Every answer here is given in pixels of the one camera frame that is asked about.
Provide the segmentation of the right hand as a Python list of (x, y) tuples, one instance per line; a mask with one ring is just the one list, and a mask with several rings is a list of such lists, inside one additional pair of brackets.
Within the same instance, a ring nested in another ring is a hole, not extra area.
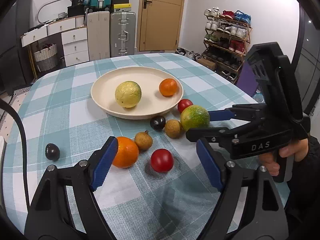
[[(294, 160), (299, 162), (306, 157), (308, 151), (308, 139), (303, 139), (290, 142), (287, 146), (279, 150), (279, 155), (282, 158), (294, 156)], [(279, 174), (280, 166), (275, 161), (275, 157), (272, 152), (261, 154), (258, 158), (261, 165), (267, 168), (271, 176), (277, 176)]]

